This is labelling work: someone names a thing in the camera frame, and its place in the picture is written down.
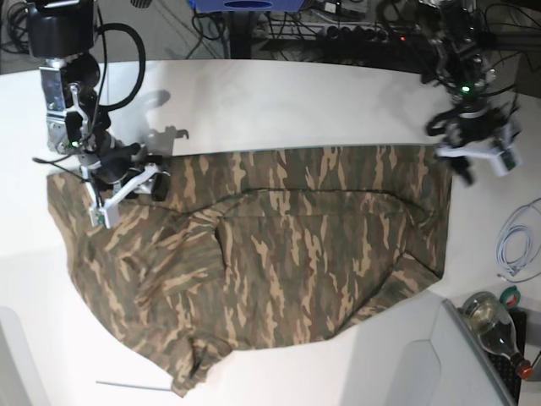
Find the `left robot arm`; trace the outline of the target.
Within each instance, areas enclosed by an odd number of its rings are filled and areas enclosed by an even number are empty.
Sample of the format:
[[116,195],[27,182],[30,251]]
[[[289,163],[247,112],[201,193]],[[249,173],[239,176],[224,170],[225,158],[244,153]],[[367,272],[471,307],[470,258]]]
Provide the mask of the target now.
[[440,137],[435,157],[466,185],[474,183],[472,159],[490,162],[498,176],[521,164],[514,146],[521,130],[514,118],[516,100],[496,104],[501,92],[490,91],[495,70],[483,55],[479,17],[463,1],[420,1],[415,11],[419,32],[432,46],[434,75],[451,97],[451,108],[425,124],[425,133]]

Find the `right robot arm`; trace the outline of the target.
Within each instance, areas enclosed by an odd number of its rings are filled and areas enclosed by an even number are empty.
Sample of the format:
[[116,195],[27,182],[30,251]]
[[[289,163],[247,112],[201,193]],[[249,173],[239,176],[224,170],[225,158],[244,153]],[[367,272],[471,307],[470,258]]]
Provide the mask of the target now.
[[[108,130],[110,112],[126,107],[143,85],[146,51],[139,33],[124,23],[104,23],[96,1],[29,1],[25,10],[30,55],[43,61],[39,70],[48,148],[78,158],[79,178],[98,206],[107,190],[118,199],[150,195],[165,200],[169,182],[162,156],[150,156],[140,143],[126,145]],[[134,41],[139,71],[126,97],[103,105],[107,63],[98,63],[90,51],[109,31]]]

